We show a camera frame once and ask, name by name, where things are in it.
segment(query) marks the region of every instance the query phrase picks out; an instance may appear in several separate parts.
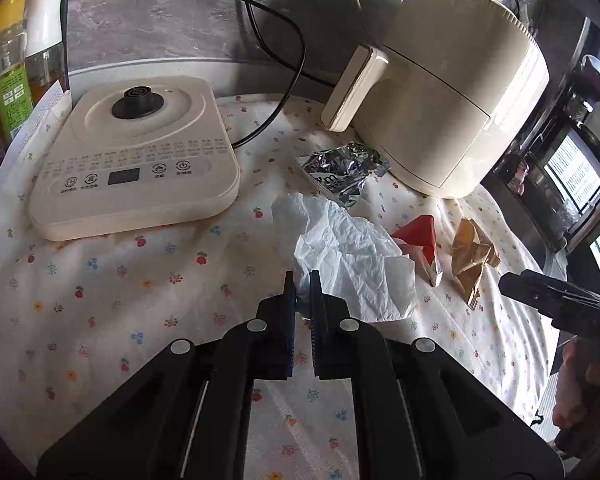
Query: bottle label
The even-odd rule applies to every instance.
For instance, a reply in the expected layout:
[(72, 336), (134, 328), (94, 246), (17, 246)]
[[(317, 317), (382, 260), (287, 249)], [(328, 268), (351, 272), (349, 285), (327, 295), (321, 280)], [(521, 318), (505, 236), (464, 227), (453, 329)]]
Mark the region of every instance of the bottle label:
[(31, 90), (24, 65), (0, 76), (0, 120), (9, 141), (33, 111)]

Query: silver foil wrapper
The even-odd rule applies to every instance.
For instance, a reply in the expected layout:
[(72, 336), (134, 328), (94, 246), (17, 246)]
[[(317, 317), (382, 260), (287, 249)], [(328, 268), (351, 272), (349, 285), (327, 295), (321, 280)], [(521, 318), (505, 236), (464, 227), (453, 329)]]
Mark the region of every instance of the silver foil wrapper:
[(380, 177), (389, 170), (389, 162), (361, 142), (302, 155), (296, 161), (304, 176), (324, 196), (344, 208), (358, 201), (370, 174)]

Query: tablecloth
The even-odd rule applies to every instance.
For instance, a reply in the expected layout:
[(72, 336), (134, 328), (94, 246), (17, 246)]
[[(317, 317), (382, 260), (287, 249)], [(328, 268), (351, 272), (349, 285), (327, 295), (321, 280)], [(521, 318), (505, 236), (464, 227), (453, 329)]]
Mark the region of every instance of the tablecloth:
[[(218, 99), (233, 139), (258, 126), (277, 96)], [(273, 124), (239, 148), (240, 193), (213, 218), (71, 242), (32, 228), (27, 197), (51, 139), (24, 147), (0, 190), (0, 434), (35, 468), (42, 452), (173, 339), (202, 343), (254, 316), (282, 291), (270, 206), (291, 191), (315, 194), (294, 157), (353, 138), (325, 132), (322, 105), (292, 98)], [(435, 216), (444, 276), (438, 288), (416, 277), (416, 312), (378, 323), (384, 336), (428, 336), (523, 420), (542, 396), (558, 331), (537, 311), (504, 298), (498, 278), (539, 270), (478, 186), (462, 200), (425, 197), (390, 173), (371, 177), (350, 213), (389, 233), (421, 214)], [(502, 257), (487, 267), (471, 311), (450, 273), (459, 220), (474, 218)], [(296, 320), (294, 376), (257, 381), (245, 478), (357, 478), (349, 381), (313, 377), (308, 323)], [(121, 457), (132, 460), (133, 457)]]

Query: metal rivet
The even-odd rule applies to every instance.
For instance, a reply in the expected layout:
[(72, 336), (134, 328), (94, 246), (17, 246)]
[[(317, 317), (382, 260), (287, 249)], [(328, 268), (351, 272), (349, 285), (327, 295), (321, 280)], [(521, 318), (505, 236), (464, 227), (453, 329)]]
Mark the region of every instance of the metal rivet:
[(186, 339), (178, 339), (171, 343), (171, 351), (174, 354), (186, 354), (189, 350), (191, 350), (191, 343)]
[(428, 354), (429, 352), (433, 352), (436, 349), (436, 344), (431, 339), (423, 337), (416, 341), (416, 348), (421, 352), (425, 352)]
[(360, 328), (360, 323), (358, 323), (355, 319), (347, 317), (347, 319), (343, 319), (340, 322), (340, 328), (343, 329), (345, 332), (355, 332), (357, 329)]
[(247, 323), (247, 330), (249, 332), (262, 332), (267, 328), (267, 322), (264, 319), (252, 319)]

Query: white electric kettle base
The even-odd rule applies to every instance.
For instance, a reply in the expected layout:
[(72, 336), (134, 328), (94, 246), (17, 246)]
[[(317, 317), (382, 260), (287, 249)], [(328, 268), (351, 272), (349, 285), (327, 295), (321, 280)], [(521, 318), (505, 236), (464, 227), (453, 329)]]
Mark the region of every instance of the white electric kettle base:
[(29, 216), (54, 241), (200, 220), (227, 209), (239, 182), (206, 81), (122, 81), (80, 99), (46, 157)]

